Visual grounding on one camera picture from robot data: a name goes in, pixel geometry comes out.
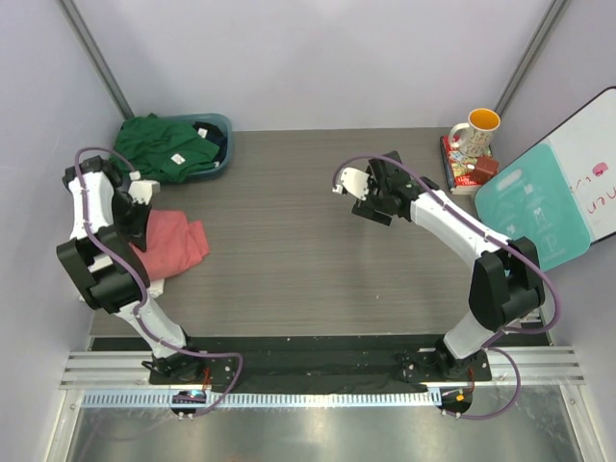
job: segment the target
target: white wall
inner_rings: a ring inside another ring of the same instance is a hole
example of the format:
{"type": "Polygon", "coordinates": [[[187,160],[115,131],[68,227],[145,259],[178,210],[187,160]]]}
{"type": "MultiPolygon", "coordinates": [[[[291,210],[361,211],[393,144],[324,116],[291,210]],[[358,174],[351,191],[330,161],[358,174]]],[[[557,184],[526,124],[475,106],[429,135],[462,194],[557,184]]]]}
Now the white wall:
{"type": "Polygon", "coordinates": [[[137,114],[284,130],[444,126],[492,107],[550,0],[77,4],[137,114]]]}
{"type": "MultiPolygon", "coordinates": [[[[493,144],[498,158],[512,161],[601,90],[616,85],[614,18],[614,0],[571,2],[503,117],[493,144]]],[[[609,444],[608,460],[616,460],[616,238],[591,246],[550,277],[565,300],[553,337],[575,347],[609,444]]]]}
{"type": "Polygon", "coordinates": [[[40,462],[67,353],[92,319],[55,255],[72,227],[62,176],[121,120],[54,1],[2,2],[0,75],[1,458],[40,462]]]}

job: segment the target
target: book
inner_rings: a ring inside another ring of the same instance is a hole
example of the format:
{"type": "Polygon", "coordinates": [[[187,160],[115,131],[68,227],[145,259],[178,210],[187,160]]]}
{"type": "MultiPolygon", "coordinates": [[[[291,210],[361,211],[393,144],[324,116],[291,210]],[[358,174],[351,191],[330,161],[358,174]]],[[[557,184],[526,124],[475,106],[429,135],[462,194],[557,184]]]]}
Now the book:
{"type": "MultiPolygon", "coordinates": [[[[490,148],[488,148],[486,156],[492,157],[490,148]]],[[[451,148],[449,137],[441,137],[441,158],[447,186],[451,193],[462,195],[475,194],[483,186],[471,180],[471,173],[467,167],[474,166],[477,163],[477,157],[465,156],[457,149],[451,148]]]]}

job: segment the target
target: gray wood surface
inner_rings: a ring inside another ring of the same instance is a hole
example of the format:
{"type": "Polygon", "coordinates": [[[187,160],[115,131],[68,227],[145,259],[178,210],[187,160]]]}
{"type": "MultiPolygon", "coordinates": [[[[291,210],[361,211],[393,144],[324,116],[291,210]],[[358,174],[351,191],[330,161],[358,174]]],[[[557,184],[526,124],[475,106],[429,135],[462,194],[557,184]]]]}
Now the gray wood surface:
{"type": "MultiPolygon", "coordinates": [[[[163,186],[159,209],[203,221],[211,254],[159,303],[190,335],[441,333],[468,310],[471,271],[427,231],[376,224],[331,192],[341,161],[397,150],[445,185],[445,129],[244,132],[218,180],[163,186]]],[[[356,166],[364,168],[365,162],[356,166]]],[[[471,199],[455,202],[472,209],[471,199]]],[[[97,313],[92,335],[134,335],[97,313]]]]}

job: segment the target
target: small red box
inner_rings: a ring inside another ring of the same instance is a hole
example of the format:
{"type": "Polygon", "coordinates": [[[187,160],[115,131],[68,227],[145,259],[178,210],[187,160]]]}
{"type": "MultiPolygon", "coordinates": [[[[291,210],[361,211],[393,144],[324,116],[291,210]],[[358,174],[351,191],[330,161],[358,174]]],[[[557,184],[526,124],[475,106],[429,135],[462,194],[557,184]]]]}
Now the small red box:
{"type": "Polygon", "coordinates": [[[484,185],[499,172],[499,162],[490,157],[479,157],[471,172],[471,180],[484,185]]]}

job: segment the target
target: teal plastic board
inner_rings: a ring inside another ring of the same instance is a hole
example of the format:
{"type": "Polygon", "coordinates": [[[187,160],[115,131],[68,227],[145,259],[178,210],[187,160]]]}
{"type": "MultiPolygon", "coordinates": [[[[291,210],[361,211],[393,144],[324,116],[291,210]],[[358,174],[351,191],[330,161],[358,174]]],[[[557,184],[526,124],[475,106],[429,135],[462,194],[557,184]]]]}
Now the teal plastic board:
{"type": "Polygon", "coordinates": [[[482,222],[511,238],[526,236],[549,270],[572,260],[592,242],[552,148],[540,143],[476,194],[482,222]]]}

